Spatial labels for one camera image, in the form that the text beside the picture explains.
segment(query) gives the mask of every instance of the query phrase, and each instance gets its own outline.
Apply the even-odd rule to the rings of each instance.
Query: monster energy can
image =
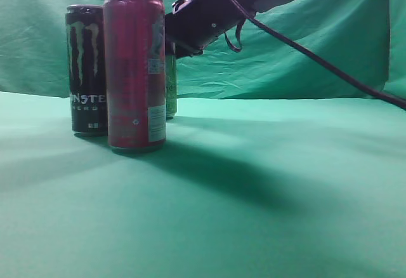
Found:
[[[176,82],[175,44],[165,44],[166,56],[166,119],[172,119],[178,110],[178,89]]]
[[[66,14],[72,130],[107,134],[103,8],[71,5]]]

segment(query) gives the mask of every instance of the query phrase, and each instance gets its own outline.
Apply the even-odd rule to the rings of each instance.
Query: energy drink can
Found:
[[[175,44],[165,44],[165,70],[166,70],[166,119],[175,117],[178,111],[178,87],[176,80]]]
[[[147,151],[166,141],[162,0],[105,0],[108,143]]]
[[[103,8],[71,5],[65,20],[72,130],[81,136],[106,135]]]

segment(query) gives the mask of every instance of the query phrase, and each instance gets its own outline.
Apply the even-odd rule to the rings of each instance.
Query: green can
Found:
[[[166,119],[172,119],[178,111],[178,87],[176,80],[175,44],[165,44],[166,56]]]

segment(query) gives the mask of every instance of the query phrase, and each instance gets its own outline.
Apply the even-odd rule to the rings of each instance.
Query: can bottom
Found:
[[[142,153],[158,151],[159,149],[163,148],[163,146],[164,146],[164,143],[161,143],[159,145],[149,146],[149,147],[143,147],[143,148],[120,148],[120,147],[114,147],[111,145],[110,145],[110,148],[112,149],[112,152],[118,153],[118,154],[142,154]]]
[[[101,131],[101,132],[76,132],[76,131],[74,131],[74,135],[80,136],[80,137],[106,136],[107,131]]]

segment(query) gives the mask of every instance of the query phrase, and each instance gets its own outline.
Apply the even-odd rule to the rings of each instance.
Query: can top rim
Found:
[[[68,7],[66,7],[67,10],[72,10],[74,8],[83,8],[83,7],[87,7],[87,8],[96,8],[98,10],[102,10],[103,6],[100,5],[92,5],[92,4],[73,4],[73,5],[69,5]]]

